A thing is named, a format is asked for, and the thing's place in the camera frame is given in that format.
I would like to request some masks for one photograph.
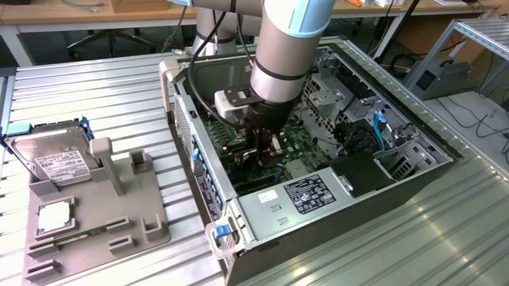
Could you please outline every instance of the metal bracket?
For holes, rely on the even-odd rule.
[[[255,91],[249,87],[229,87],[224,90],[224,96],[228,100],[228,103],[233,107],[249,105],[263,101],[263,98],[258,96]]]

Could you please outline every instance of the motherboard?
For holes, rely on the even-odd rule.
[[[284,154],[268,165],[255,163],[248,169],[236,164],[247,153],[255,151],[247,148],[244,134],[219,121],[201,117],[224,171],[240,196],[314,172],[330,159],[319,149],[316,139],[307,133],[298,114],[299,111],[280,130]]]

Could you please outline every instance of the robotic arm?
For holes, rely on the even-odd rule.
[[[236,51],[236,15],[244,15],[243,32],[256,33],[256,16],[262,16],[260,37],[251,74],[251,92],[259,97],[248,105],[248,124],[276,133],[283,127],[311,68],[315,48],[328,25],[334,0],[172,0],[197,7],[197,49],[213,25],[213,12],[228,12],[208,45],[217,53]]]

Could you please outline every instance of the warning label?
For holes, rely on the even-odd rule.
[[[34,158],[34,161],[53,182],[89,175],[85,160],[77,150]]]
[[[319,175],[287,184],[284,190],[300,214],[306,214],[335,201]]]

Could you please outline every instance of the aluminum extrusion table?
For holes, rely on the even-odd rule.
[[[251,278],[243,285],[503,285],[509,282],[509,187],[437,114],[348,42],[352,55],[465,156],[395,210]],[[145,149],[172,233],[169,244],[61,281],[72,285],[223,285],[191,191],[163,124],[160,55],[18,69],[5,82],[10,120],[44,122],[83,113],[96,134],[115,134],[115,156]],[[26,172],[4,155],[0,181],[0,284],[18,285],[26,220]]]

